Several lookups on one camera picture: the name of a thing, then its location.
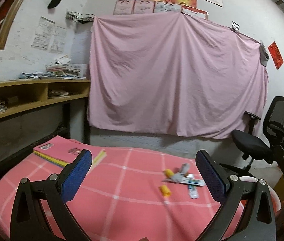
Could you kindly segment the white medicine sachet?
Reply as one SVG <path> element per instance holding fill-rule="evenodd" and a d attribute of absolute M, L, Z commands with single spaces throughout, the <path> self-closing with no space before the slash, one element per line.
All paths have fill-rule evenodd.
<path fill-rule="evenodd" d="M 191 199 L 198 199 L 199 198 L 199 194 L 198 194 L 196 186 L 188 185 L 188 191 L 189 191 L 189 196 L 190 196 Z"/>

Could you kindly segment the grey mesh wrapper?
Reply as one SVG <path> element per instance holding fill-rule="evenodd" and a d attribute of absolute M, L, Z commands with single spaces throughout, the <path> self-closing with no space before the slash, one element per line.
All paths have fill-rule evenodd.
<path fill-rule="evenodd" d="M 178 172 L 175 173 L 171 178 L 164 179 L 164 182 L 180 183 L 183 177 L 188 175 L 190 169 L 189 163 L 183 163 L 182 166 L 178 169 Z"/>

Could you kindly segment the yellow bottle cap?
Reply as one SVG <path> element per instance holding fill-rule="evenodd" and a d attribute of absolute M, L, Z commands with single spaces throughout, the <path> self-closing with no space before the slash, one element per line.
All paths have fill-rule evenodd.
<path fill-rule="evenodd" d="M 164 173 L 164 175 L 167 177 L 167 178 L 171 178 L 175 173 L 172 171 L 172 170 L 170 170 L 170 169 L 165 169 L 164 171 L 163 171 L 163 173 Z"/>

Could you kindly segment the white red trash bin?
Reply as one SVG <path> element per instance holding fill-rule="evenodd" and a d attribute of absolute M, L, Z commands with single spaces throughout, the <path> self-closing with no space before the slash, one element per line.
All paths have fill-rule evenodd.
<path fill-rule="evenodd" d="M 240 180 L 244 182 L 253 182 L 253 183 L 258 182 L 257 178 L 251 176 L 241 176 Z M 268 186 L 268 188 L 272 199 L 273 210 L 275 213 L 277 213 L 282 209 L 281 200 L 278 197 L 277 193 L 270 186 Z"/>

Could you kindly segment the blue white sachet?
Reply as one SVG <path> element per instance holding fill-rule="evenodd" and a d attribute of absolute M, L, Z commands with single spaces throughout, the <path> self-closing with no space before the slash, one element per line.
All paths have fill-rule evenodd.
<path fill-rule="evenodd" d="M 191 179 L 187 177 L 183 177 L 180 184 L 186 184 L 186 185 L 198 186 L 198 187 L 205 186 L 205 182 L 203 180 Z"/>

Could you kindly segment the yellow tube piece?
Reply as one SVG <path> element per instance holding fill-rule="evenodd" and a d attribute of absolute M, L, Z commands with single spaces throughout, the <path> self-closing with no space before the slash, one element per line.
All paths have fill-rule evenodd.
<path fill-rule="evenodd" d="M 171 195 L 171 190 L 166 185 L 160 186 L 159 190 L 163 197 L 169 197 Z"/>

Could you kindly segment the yellow book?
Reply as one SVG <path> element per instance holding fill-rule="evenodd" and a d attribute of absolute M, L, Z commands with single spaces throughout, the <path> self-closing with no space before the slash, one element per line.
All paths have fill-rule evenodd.
<path fill-rule="evenodd" d="M 50 157 L 46 154 L 40 153 L 38 151 L 33 151 L 34 154 L 38 155 L 41 158 L 44 158 L 60 167 L 66 167 L 67 164 L 69 164 L 69 162 L 65 162 L 63 160 L 58 160 L 56 158 Z M 107 153 L 102 150 L 93 160 L 92 160 L 92 165 L 91 165 L 91 169 L 93 169 L 94 167 L 96 167 L 105 157 L 107 156 Z"/>

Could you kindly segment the pink book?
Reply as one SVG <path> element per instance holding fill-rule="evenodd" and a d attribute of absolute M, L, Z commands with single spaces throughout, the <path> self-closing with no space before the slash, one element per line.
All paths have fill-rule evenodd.
<path fill-rule="evenodd" d="M 93 160 L 104 149 L 97 146 L 87 145 L 74 139 L 66 139 L 60 136 L 56 136 L 46 143 L 36 146 L 33 149 L 33 151 L 38 151 L 50 157 L 69 163 L 72 163 L 82 150 L 90 151 Z"/>

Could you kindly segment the pink checked table cloth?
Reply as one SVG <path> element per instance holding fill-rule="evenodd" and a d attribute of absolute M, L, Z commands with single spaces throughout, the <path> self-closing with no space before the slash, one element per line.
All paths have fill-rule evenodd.
<path fill-rule="evenodd" d="M 188 187 L 168 183 L 163 197 L 165 169 L 178 171 L 190 164 L 190 173 L 200 178 L 192 159 L 147 149 L 101 147 L 107 156 L 89 171 L 74 199 L 67 203 L 92 240 L 195 240 L 219 208 L 207 187 L 198 188 L 191 199 Z M 20 180 L 45 180 L 61 167 L 32 153 L 0 180 L 0 235 L 9 239 L 10 217 Z"/>

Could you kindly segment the large pink hanging sheet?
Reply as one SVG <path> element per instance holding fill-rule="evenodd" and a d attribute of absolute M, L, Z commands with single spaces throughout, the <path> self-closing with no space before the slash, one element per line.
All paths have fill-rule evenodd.
<path fill-rule="evenodd" d="M 180 12 L 97 17 L 89 67 L 103 130 L 226 139 L 267 100 L 260 42 Z"/>

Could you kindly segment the wooden curved shelf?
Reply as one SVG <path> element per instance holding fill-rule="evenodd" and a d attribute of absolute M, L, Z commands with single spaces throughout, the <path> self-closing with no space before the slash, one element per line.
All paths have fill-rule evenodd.
<path fill-rule="evenodd" d="M 87 98 L 89 80 L 21 79 L 0 82 L 0 97 L 13 102 L 0 113 L 0 119 L 12 117 L 58 103 Z"/>

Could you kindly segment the pile of papers on shelf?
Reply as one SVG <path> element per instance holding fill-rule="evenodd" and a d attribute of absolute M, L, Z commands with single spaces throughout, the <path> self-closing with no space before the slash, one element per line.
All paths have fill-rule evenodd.
<path fill-rule="evenodd" d="M 45 66 L 44 72 L 22 72 L 19 79 L 61 79 L 61 80 L 88 80 L 90 78 L 88 64 L 73 64 L 67 56 L 54 59 Z"/>

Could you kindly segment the red paper on wall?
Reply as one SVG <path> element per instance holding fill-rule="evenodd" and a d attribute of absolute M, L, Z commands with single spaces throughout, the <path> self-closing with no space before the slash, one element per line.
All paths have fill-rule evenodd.
<path fill-rule="evenodd" d="M 283 65 L 284 60 L 275 41 L 268 47 L 268 50 L 271 54 L 274 65 L 278 70 Z"/>

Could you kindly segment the white paper notice on wall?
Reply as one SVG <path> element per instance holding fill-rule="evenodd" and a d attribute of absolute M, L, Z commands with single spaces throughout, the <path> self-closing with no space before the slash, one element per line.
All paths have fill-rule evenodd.
<path fill-rule="evenodd" d="M 45 17 L 39 19 L 31 48 L 62 54 L 65 47 L 67 30 L 57 26 L 55 22 Z"/>

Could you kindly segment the black wall-hung object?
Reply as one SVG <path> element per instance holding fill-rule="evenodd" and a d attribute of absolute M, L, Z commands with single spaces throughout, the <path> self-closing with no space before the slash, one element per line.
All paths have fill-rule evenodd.
<path fill-rule="evenodd" d="M 51 0 L 49 5 L 47 6 L 47 9 L 53 9 L 57 7 L 61 1 L 62 0 Z"/>

